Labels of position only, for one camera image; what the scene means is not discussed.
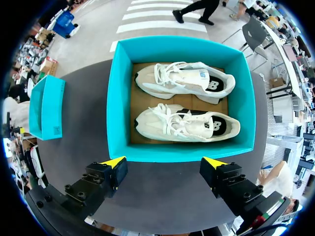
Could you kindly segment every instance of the round table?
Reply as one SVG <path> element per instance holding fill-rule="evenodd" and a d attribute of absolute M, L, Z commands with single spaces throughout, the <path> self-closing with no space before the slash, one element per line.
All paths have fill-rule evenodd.
<path fill-rule="evenodd" d="M 112 60 L 93 64 L 62 77 L 63 137 L 38 141 L 48 181 L 64 193 L 92 162 L 109 160 L 106 100 Z M 252 73 L 255 90 L 254 150 L 222 158 L 243 167 L 251 181 L 261 166 L 267 137 L 267 101 L 261 77 Z M 110 226 L 149 234 L 180 234 L 212 228 L 235 216 L 216 199 L 199 174 L 200 162 L 128 162 L 128 174 L 111 199 L 105 199 L 93 218 Z"/>

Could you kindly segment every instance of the shoelace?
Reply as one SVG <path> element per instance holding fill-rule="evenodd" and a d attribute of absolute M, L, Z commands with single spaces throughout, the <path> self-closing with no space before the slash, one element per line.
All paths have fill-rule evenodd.
<path fill-rule="evenodd" d="M 172 63 L 168 66 L 166 65 L 162 65 L 162 64 L 156 64 L 154 66 L 154 76 L 155 76 L 155 79 L 156 79 L 156 84 L 158 85 L 163 85 L 165 86 L 166 83 L 171 83 L 173 85 L 177 85 L 177 86 L 180 86 L 180 87 L 185 87 L 185 85 L 181 85 L 179 83 L 177 83 L 176 79 L 171 79 L 169 77 L 169 74 L 171 72 L 177 72 L 177 73 L 181 73 L 181 70 L 180 68 L 178 68 L 176 65 L 178 64 L 181 64 L 181 63 L 186 63 L 184 61 L 181 61 L 181 62 L 175 62 L 175 63 Z"/>
<path fill-rule="evenodd" d="M 171 109 L 169 109 L 167 105 L 164 105 L 162 103 L 159 103 L 157 107 L 155 107 L 154 109 L 152 109 L 151 107 L 149 107 L 149 109 L 162 120 L 163 134 L 172 135 L 171 131 L 174 131 L 175 136 L 181 136 L 183 138 L 187 138 L 187 136 L 183 134 L 183 133 L 188 134 L 184 125 L 190 122 L 181 120 L 176 116 L 178 115 L 191 116 L 191 114 L 187 114 L 187 113 L 171 114 Z M 179 124 L 181 127 L 178 129 L 175 129 L 174 127 L 172 127 L 172 124 L 175 124 L 175 123 Z"/>

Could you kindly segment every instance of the turquoise shoe box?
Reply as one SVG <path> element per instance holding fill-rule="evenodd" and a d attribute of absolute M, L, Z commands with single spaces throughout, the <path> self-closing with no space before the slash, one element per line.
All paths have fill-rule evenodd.
<path fill-rule="evenodd" d="M 62 107 L 65 81 L 45 76 L 31 91 L 30 133 L 41 140 L 62 138 Z"/>
<path fill-rule="evenodd" d="M 213 143 L 131 144 L 130 86 L 133 63 L 201 61 L 232 74 L 236 86 L 228 96 L 228 115 L 241 124 L 240 133 Z M 255 98 L 244 54 L 225 45 L 181 36 L 146 36 L 119 41 L 107 92 L 107 139 L 110 157 L 126 156 L 136 162 L 189 162 L 253 150 L 256 127 Z"/>

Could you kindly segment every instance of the black shoe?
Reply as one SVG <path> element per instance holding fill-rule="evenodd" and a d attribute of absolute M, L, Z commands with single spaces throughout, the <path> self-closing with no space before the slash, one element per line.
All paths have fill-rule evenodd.
<path fill-rule="evenodd" d="M 208 19 L 203 19 L 202 17 L 200 17 L 198 21 L 205 23 L 205 24 L 208 24 L 208 25 L 211 25 L 211 26 L 213 26 L 215 24 L 212 21 L 209 21 Z"/>
<path fill-rule="evenodd" d="M 181 23 L 181 24 L 184 23 L 183 16 L 182 16 L 180 10 L 174 10 L 172 12 L 173 12 L 173 15 L 174 15 L 174 17 L 178 23 Z"/>

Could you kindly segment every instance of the white sneaker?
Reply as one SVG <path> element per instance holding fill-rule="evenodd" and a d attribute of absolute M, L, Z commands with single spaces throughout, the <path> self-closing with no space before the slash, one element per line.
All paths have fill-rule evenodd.
<path fill-rule="evenodd" d="M 230 17 L 234 20 L 234 21 L 239 21 L 240 18 L 238 18 L 235 14 L 230 14 Z"/>
<path fill-rule="evenodd" d="M 170 99 L 176 94 L 195 94 L 212 104 L 218 104 L 235 87 L 232 75 L 202 62 L 149 65 L 136 73 L 135 81 L 154 97 Z"/>
<path fill-rule="evenodd" d="M 162 103 L 143 111 L 135 119 L 134 127 L 149 139 L 176 142 L 214 142 L 240 132 L 239 121 L 222 113 Z"/>

